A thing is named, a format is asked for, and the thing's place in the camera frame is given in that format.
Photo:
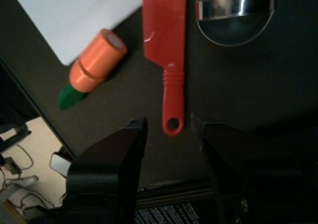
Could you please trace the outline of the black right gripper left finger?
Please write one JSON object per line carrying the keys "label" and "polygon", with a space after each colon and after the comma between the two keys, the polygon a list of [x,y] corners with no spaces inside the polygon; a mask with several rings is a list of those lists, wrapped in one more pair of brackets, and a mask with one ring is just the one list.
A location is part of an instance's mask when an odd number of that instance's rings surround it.
{"label": "black right gripper left finger", "polygon": [[93,144],[70,164],[61,224],[133,224],[148,134],[144,116]]}

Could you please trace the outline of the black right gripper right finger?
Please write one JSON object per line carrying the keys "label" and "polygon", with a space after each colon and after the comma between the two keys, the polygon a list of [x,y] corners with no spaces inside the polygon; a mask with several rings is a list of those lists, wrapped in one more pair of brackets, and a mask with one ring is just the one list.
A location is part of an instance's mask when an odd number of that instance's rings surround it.
{"label": "black right gripper right finger", "polygon": [[217,224],[318,224],[318,164],[191,113],[213,188]]}

